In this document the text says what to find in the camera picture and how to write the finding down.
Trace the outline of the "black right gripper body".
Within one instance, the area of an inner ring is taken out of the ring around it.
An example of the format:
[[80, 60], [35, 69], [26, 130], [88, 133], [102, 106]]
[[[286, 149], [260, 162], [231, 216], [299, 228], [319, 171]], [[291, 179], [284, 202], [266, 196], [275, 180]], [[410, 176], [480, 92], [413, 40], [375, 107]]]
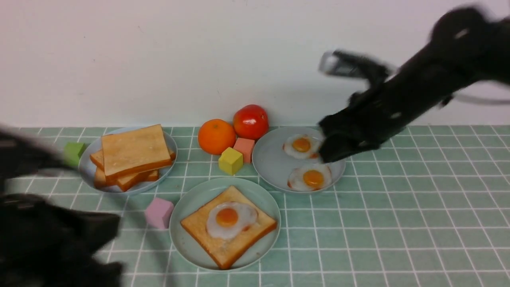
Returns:
[[402, 132], [406, 124], [402, 122], [401, 102], [406, 91], [406, 86], [385, 86], [356, 92], [347, 107], [320, 120], [318, 126], [324, 135], [318, 150], [321, 161], [337, 162], [379, 149]]

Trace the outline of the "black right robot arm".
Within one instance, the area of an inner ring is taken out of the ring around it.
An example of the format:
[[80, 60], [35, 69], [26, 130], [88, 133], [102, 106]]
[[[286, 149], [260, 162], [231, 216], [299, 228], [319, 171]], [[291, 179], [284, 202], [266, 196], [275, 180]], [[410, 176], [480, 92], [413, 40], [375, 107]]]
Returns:
[[327, 51], [319, 70], [368, 80], [346, 108], [319, 122], [324, 163], [379, 149], [408, 124], [479, 81], [509, 84], [509, 18], [488, 20], [475, 6], [455, 8], [434, 25], [429, 42], [397, 71], [363, 55]]

